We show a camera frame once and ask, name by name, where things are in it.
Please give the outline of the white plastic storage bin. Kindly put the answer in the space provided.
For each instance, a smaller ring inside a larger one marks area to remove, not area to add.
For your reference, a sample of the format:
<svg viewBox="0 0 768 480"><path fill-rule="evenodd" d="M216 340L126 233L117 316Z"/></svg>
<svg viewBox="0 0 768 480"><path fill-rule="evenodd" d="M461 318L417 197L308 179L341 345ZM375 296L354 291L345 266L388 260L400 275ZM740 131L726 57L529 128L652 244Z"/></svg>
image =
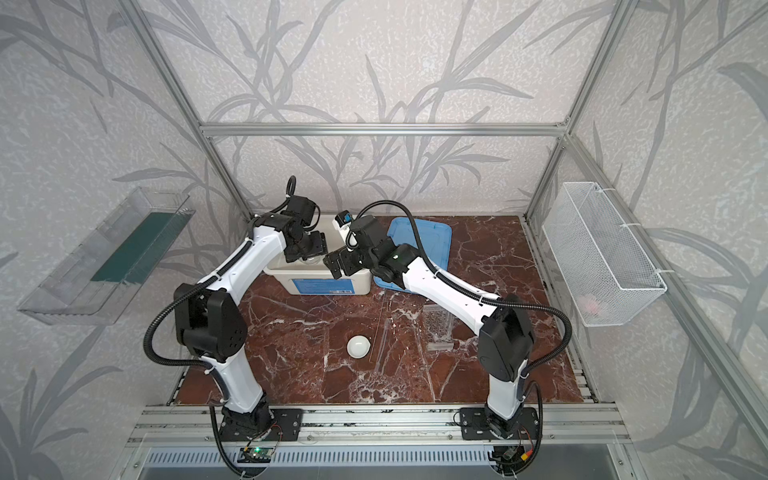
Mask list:
<svg viewBox="0 0 768 480"><path fill-rule="evenodd" d="M264 269L264 273L279 281L292 295L367 295L371 289L372 275L360 270L352 276L335 279L323 263L323 255L303 260L300 250L289 245L289 255L297 254L293 262L279 254Z"/></svg>

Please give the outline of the clear plastic test tube rack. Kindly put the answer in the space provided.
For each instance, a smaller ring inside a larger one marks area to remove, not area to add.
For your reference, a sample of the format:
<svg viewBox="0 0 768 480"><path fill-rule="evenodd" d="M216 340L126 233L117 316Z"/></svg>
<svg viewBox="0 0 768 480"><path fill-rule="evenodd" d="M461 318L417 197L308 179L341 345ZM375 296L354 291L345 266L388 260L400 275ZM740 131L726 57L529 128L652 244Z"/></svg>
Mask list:
<svg viewBox="0 0 768 480"><path fill-rule="evenodd" d="M425 305L422 314L426 349L430 352L452 350L454 345L454 316L436 304Z"/></svg>

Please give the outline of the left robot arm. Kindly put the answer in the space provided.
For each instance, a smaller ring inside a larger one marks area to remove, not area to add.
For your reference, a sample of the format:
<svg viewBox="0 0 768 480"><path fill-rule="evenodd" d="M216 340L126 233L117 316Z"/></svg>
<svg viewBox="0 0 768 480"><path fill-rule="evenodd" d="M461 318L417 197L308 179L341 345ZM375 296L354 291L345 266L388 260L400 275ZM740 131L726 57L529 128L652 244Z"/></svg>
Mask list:
<svg viewBox="0 0 768 480"><path fill-rule="evenodd" d="M256 424L269 418L266 394L245 353L247 325L238 308L253 281L277 257L307 260L327 252L316 229L319 207L290 196L277 209L252 220L238 248L197 284L183 284L174 297L177 340L202 362L219 387L223 412Z"/></svg>

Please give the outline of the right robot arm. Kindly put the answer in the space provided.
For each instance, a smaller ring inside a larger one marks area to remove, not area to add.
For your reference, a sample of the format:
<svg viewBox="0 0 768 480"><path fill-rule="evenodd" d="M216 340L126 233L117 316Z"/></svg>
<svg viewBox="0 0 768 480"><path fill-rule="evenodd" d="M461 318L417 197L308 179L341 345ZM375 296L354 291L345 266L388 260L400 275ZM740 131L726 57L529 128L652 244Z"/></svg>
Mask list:
<svg viewBox="0 0 768 480"><path fill-rule="evenodd" d="M418 248L395 244L373 216L353 219L343 211L334 217L332 227L345 242L323 259L334 278L368 270L436 303L477 336L477 358L489 374L486 421L496 437L509 438L521 415L525 368L535 341L528 314L494 306L499 296L437 268Z"/></svg>

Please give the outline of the white ceramic dish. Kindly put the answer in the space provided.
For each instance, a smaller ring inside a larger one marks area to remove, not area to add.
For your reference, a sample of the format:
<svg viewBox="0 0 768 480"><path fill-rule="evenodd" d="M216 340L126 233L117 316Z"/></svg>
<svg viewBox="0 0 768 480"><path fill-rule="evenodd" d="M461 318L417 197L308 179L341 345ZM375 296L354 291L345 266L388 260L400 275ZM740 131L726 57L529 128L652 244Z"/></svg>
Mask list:
<svg viewBox="0 0 768 480"><path fill-rule="evenodd" d="M368 355L371 349L370 340L363 335L355 335L346 345L348 355L353 359L362 359Z"/></svg>

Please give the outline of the pink object in basket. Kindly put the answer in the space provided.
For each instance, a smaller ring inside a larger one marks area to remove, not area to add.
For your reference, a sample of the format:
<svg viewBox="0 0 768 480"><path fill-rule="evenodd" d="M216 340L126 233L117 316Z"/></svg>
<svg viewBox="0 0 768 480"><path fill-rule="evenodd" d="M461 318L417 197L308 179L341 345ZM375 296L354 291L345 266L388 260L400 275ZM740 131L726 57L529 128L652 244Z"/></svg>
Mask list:
<svg viewBox="0 0 768 480"><path fill-rule="evenodd" d="M605 312L606 304L592 294L579 296L577 304L583 315L602 316Z"/></svg>

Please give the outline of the aluminium frame rail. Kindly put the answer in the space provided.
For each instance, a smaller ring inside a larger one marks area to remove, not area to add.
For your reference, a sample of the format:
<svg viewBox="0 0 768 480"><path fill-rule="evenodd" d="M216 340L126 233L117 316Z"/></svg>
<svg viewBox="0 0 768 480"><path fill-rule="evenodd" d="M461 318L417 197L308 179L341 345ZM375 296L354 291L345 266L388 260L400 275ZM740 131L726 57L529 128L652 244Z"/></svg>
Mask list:
<svg viewBox="0 0 768 480"><path fill-rule="evenodd" d="M559 123L203 123L218 136L520 136L558 137Z"/></svg>

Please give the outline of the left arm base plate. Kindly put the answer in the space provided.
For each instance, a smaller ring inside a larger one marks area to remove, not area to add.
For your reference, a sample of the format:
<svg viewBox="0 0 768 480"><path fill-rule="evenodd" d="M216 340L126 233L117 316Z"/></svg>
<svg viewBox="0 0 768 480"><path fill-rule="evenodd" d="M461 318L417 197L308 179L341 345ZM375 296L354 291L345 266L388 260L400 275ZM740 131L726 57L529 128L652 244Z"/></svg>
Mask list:
<svg viewBox="0 0 768 480"><path fill-rule="evenodd" d="M251 413L222 410L219 437L223 442L298 440L304 411L302 409L261 409Z"/></svg>

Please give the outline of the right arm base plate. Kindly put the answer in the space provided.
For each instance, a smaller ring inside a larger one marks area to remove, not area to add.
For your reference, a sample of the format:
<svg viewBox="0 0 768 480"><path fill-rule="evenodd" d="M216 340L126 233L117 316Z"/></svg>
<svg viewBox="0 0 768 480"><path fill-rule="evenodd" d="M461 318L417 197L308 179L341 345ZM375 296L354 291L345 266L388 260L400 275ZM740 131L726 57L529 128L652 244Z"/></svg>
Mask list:
<svg viewBox="0 0 768 480"><path fill-rule="evenodd" d="M459 410L458 424L463 440L538 440L542 426L533 407L521 407L510 419L487 407L464 407Z"/></svg>

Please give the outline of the clear acrylic wall shelf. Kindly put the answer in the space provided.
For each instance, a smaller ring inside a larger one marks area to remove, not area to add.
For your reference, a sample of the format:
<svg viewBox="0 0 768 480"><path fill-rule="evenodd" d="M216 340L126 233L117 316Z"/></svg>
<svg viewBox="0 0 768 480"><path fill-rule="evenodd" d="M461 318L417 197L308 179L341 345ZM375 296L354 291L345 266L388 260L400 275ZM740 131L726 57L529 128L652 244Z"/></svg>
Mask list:
<svg viewBox="0 0 768 480"><path fill-rule="evenodd" d="M18 310L47 325L114 324L195 213L186 193L135 188Z"/></svg>

